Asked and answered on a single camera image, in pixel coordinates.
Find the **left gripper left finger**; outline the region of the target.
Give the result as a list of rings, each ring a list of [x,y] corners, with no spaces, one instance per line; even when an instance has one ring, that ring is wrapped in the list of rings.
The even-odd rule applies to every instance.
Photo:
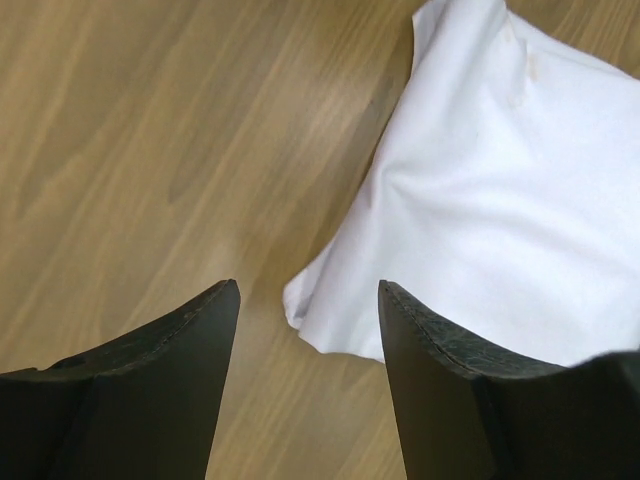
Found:
[[[240,308],[224,280],[51,367],[1,377],[5,479],[202,479]]]

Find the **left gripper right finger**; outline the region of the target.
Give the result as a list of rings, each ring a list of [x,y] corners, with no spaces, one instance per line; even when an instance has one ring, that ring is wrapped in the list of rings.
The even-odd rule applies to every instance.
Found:
[[[638,477],[637,352],[561,367],[479,337],[394,282],[378,302],[409,478]]]

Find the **white t shirt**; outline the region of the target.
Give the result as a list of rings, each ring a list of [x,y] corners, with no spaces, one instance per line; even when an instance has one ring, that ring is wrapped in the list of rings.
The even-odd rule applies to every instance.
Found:
[[[381,360],[378,284],[517,353],[639,345],[639,83],[502,1],[429,1],[334,238],[285,287],[322,353]]]

